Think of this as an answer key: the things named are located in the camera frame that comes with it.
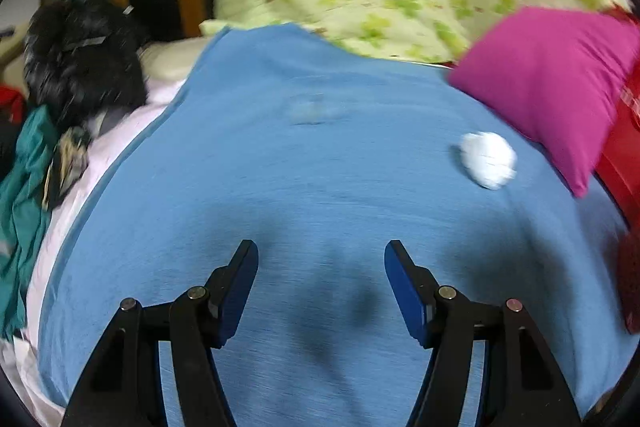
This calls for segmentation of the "red plastic basket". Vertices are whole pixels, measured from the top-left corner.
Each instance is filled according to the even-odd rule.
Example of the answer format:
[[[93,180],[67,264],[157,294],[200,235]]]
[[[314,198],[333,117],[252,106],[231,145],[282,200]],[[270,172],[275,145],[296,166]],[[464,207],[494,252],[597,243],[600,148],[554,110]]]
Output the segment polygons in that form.
[[[616,259],[617,290],[628,332],[640,331],[640,236],[635,228],[620,242]]]

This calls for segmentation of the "red garment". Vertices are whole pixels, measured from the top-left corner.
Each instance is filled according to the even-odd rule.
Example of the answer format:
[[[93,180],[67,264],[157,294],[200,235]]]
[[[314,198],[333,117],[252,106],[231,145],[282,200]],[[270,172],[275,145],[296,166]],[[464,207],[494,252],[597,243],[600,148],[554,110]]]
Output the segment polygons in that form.
[[[23,124],[26,114],[26,100],[20,91],[8,87],[0,87],[0,113],[3,120],[10,124]]]

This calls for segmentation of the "blue towel blanket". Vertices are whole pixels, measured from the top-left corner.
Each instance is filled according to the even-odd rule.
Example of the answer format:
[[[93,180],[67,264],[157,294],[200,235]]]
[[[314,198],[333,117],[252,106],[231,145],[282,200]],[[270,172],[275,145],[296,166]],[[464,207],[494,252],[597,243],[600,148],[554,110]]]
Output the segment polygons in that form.
[[[371,60],[293,25],[229,30],[89,197],[43,300],[38,369],[65,404],[120,300],[166,303],[243,239],[259,269],[215,362],[242,426],[401,426],[430,355],[408,333],[384,265],[399,239],[440,283],[516,298],[588,411],[626,369],[612,259],[626,225],[600,184],[575,198],[539,145],[450,87],[440,67]],[[329,124],[291,98],[349,105]],[[492,191],[463,135],[494,132],[516,175]]]

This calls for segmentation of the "white plastic bag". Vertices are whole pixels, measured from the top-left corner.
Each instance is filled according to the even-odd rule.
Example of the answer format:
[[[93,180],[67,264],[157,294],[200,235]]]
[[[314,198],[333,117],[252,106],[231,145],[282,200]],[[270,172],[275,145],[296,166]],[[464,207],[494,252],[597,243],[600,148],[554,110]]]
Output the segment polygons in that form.
[[[518,156],[497,133],[467,133],[459,147],[463,167],[475,183],[487,190],[498,190],[516,175]]]

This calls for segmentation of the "pink bed sheet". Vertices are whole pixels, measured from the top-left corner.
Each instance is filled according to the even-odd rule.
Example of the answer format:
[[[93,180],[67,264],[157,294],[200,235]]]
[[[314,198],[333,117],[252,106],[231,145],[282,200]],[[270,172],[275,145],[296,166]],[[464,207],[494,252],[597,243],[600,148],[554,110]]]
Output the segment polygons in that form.
[[[107,169],[149,124],[162,115],[182,86],[181,80],[151,79],[146,83],[150,89],[148,104],[122,118],[100,116],[90,126],[96,136],[89,146],[88,167],[52,213],[28,286],[26,327],[20,338],[1,343],[1,367],[8,372],[10,384],[38,426],[60,425],[64,415],[64,409],[44,393],[37,365],[40,314],[58,252],[87,199],[96,191],[99,182],[106,179]]]

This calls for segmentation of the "black puffer jacket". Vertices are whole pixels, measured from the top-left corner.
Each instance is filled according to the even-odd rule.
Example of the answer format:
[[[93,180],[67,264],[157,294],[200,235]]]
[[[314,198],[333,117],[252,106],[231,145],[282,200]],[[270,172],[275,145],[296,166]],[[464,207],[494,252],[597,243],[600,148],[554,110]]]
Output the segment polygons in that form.
[[[24,39],[29,101],[59,132],[105,109],[146,103],[139,50],[144,39],[111,0],[60,0],[32,16]]]

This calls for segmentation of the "patterned scarf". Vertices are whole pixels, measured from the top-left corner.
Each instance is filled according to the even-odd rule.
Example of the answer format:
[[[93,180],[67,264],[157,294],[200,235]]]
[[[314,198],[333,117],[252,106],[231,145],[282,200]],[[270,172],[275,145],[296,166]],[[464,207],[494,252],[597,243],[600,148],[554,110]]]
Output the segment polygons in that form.
[[[42,209],[55,210],[88,167],[92,138],[83,127],[67,129],[55,145],[43,185]]]

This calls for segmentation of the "red tote bag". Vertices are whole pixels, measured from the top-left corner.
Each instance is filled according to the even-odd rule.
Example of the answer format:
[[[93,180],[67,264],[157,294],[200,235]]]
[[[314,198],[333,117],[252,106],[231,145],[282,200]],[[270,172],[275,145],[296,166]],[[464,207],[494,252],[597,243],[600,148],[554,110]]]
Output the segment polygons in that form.
[[[612,109],[611,126],[596,167],[631,228],[639,225],[639,59],[634,60]]]

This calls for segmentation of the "clear plastic box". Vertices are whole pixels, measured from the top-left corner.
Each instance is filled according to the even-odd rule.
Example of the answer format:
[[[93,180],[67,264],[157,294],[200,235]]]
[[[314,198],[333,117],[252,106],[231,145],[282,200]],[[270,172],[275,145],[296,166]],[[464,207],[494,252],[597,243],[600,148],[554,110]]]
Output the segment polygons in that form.
[[[292,124],[317,126],[340,120],[349,114],[349,105],[326,93],[300,94],[291,98],[286,106],[286,116]]]

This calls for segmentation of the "magenta pillow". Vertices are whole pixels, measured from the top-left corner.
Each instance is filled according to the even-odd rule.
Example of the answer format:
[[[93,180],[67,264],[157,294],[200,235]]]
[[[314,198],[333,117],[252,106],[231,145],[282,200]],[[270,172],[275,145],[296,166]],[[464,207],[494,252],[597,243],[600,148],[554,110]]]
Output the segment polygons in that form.
[[[449,82],[540,144],[582,197],[638,56],[630,20],[529,6],[475,43]]]

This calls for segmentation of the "cream leather cushion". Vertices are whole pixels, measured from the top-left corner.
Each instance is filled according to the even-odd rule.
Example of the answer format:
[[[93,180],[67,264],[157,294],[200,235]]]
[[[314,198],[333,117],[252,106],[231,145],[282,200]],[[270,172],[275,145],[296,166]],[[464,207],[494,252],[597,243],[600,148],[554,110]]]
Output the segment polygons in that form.
[[[163,82],[186,79],[210,40],[200,37],[151,43],[139,52],[143,72]]]

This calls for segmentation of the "teal garment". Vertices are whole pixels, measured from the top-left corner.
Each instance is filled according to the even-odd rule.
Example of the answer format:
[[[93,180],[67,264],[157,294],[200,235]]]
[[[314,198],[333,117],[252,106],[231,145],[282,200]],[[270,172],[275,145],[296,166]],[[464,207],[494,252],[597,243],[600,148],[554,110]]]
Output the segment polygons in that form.
[[[51,213],[42,208],[43,185],[58,143],[47,107],[26,118],[14,164],[1,182],[1,337],[26,324],[26,295]]]

